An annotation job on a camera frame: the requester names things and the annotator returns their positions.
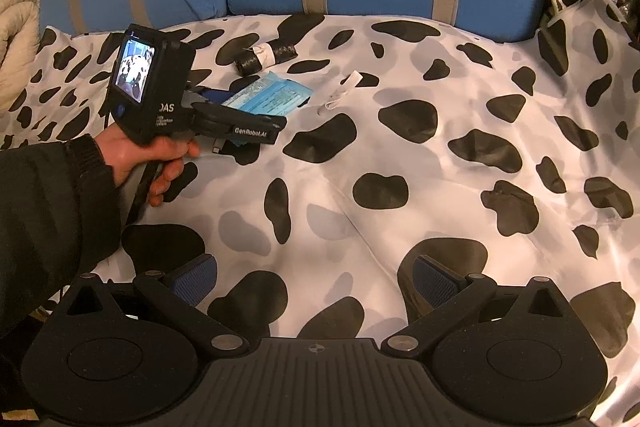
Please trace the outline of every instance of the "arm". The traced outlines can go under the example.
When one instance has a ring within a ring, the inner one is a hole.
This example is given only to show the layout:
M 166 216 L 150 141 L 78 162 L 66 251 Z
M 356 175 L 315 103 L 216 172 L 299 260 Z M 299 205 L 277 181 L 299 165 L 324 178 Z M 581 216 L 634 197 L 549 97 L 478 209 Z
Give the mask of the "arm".
M 72 142 L 84 140 L 84 147 Z M 195 142 L 157 138 L 138 147 L 116 125 L 88 136 L 0 153 L 0 337 L 78 274 L 91 271 L 120 244 L 119 187 L 133 167 L 170 161 L 149 201 L 181 174 Z M 79 151 L 95 147 L 95 155 Z

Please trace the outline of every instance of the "black sleeve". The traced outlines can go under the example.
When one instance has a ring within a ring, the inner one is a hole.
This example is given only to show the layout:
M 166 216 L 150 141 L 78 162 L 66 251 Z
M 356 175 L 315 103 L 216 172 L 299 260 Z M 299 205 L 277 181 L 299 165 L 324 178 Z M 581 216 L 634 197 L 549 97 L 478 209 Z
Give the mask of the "black sleeve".
M 118 248 L 113 172 L 79 163 L 60 142 L 0 153 L 0 337 Z

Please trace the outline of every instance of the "person's left hand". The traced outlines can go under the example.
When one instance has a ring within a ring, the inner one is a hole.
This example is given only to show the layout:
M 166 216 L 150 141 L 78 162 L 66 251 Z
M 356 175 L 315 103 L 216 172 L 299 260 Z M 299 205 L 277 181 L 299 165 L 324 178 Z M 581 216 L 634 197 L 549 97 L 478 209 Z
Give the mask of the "person's left hand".
M 127 180 L 136 165 L 152 160 L 168 162 L 149 189 L 148 199 L 151 206 L 162 203 L 162 195 L 171 182 L 182 174 L 184 169 L 182 157 L 185 155 L 196 157 L 200 154 L 200 147 L 195 140 L 185 142 L 172 140 L 167 136 L 158 136 L 146 146 L 136 145 L 115 123 L 98 134 L 95 142 L 102 152 L 104 162 L 113 169 L 113 181 L 116 187 L 120 187 Z

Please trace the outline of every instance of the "circular logo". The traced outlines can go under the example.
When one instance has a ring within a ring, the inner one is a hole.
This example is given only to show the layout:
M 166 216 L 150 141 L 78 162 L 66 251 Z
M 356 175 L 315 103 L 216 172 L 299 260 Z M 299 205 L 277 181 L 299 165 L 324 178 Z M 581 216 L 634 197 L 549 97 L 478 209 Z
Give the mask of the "circular logo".
M 326 347 L 324 347 L 322 344 L 312 344 L 311 346 L 307 347 L 307 349 L 317 355 L 318 353 L 322 353 L 326 349 Z

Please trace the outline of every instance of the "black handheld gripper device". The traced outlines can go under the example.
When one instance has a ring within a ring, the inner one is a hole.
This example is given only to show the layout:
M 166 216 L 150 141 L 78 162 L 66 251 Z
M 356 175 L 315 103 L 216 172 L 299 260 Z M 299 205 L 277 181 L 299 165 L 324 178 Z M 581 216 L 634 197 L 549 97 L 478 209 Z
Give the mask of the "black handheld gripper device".
M 187 89 L 195 54 L 187 42 L 167 33 L 129 26 L 111 71 L 106 101 L 124 133 L 138 145 L 189 130 L 216 139 L 275 143 L 287 124 L 285 117 L 225 107 Z M 159 166 L 157 161 L 146 165 L 127 224 L 140 216 Z
M 547 277 L 498 286 L 420 256 L 434 310 L 378 348 L 249 342 L 194 308 L 215 270 L 203 254 L 132 283 L 78 277 L 22 363 L 42 426 L 593 427 L 607 365 Z

